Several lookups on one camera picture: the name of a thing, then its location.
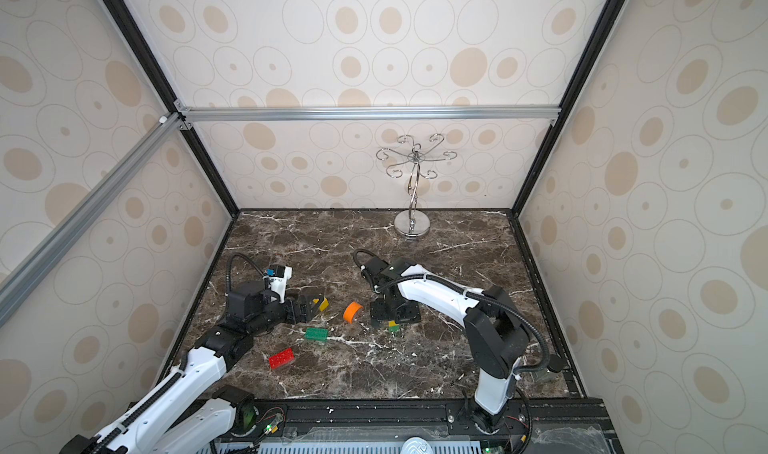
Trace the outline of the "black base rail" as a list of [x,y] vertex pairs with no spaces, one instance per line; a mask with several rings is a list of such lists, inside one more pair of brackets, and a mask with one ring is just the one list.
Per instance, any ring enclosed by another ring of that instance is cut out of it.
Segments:
[[510,400],[500,423],[481,431],[467,398],[259,401],[255,430],[223,444],[259,453],[395,453],[421,437],[438,453],[620,453],[603,402],[593,398]]

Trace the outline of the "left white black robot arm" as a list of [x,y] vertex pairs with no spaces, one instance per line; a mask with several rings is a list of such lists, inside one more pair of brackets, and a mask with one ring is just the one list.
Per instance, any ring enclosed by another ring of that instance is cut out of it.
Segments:
[[285,282],[277,278],[247,282],[229,290],[223,316],[168,376],[96,435],[76,435],[61,451],[152,452],[183,412],[250,351],[257,335],[283,323],[308,323],[327,305],[318,289],[287,293]]

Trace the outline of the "green long lego front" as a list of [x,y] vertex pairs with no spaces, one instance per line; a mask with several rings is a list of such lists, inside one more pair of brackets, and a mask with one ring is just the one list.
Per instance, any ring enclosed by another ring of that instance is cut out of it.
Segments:
[[324,328],[307,328],[304,338],[312,342],[326,343],[328,341],[328,330]]

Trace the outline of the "red long lego left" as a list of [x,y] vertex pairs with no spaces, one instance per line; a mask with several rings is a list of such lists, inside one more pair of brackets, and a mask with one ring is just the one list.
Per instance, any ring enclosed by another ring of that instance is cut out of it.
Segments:
[[272,370],[282,368],[289,365],[295,360],[295,354],[292,348],[286,348],[277,354],[274,354],[268,358],[269,366]]

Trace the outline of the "orange round lego piece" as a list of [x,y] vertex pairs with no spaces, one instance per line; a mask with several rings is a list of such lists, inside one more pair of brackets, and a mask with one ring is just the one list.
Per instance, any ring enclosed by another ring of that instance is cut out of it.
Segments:
[[356,301],[349,303],[343,312],[343,319],[347,323],[353,324],[355,322],[357,315],[360,313],[362,309],[363,309],[363,306]]

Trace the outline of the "horizontal aluminium rail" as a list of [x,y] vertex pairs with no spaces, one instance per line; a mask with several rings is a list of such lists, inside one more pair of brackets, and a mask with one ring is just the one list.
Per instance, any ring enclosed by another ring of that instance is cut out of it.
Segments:
[[202,108],[181,111],[192,122],[213,121],[399,121],[468,119],[557,119],[556,105],[522,106],[386,106],[311,108]]

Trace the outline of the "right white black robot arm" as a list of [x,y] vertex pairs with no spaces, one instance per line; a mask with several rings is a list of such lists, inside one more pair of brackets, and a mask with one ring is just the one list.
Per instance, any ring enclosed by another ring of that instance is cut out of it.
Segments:
[[521,375],[550,368],[552,354],[544,336],[503,288],[464,286],[405,258],[388,263],[365,249],[353,254],[369,257],[354,263],[376,295],[374,323],[418,323],[425,305],[462,327],[479,369],[472,412],[476,423],[495,426]]

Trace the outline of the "chrome hook stand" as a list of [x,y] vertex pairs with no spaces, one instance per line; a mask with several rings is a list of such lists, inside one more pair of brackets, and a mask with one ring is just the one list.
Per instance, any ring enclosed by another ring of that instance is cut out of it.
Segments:
[[402,135],[397,138],[401,146],[409,147],[409,151],[382,147],[376,153],[376,159],[385,166],[386,174],[392,179],[402,178],[408,174],[406,190],[409,195],[408,206],[398,213],[394,219],[396,231],[406,239],[418,239],[425,236],[431,228],[428,216],[418,209],[419,188],[426,180],[434,180],[438,173],[434,169],[423,169],[424,164],[444,163],[454,160],[458,154],[453,150],[434,151],[445,141],[442,133],[433,133],[428,138],[428,148],[424,149],[412,135]]

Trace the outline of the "left slanted aluminium rail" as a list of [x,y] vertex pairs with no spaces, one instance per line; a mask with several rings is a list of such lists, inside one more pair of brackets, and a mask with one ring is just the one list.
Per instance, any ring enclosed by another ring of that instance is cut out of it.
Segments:
[[8,322],[167,137],[180,129],[181,124],[180,114],[166,114],[8,276],[1,286],[2,323]]

